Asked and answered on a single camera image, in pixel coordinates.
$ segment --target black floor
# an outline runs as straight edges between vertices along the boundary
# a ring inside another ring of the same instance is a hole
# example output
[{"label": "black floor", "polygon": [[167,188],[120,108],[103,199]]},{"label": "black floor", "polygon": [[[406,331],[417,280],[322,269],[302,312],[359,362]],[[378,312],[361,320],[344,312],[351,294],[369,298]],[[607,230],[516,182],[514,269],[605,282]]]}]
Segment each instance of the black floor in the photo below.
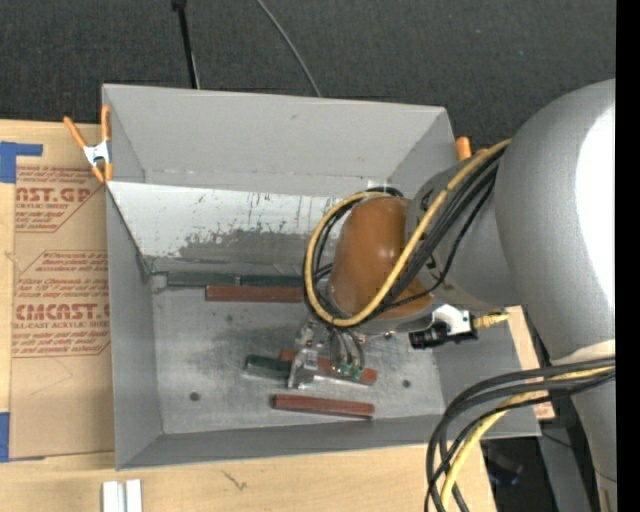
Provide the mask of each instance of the black floor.
[{"label": "black floor", "polygon": [[[476,145],[512,136],[556,97],[616,76],[614,0],[265,0],[322,94],[448,109]],[[169,0],[0,4],[0,118],[96,122],[103,82],[188,87]],[[191,0],[206,89],[312,95],[255,0]],[[535,441],[499,510],[552,512]]]}]

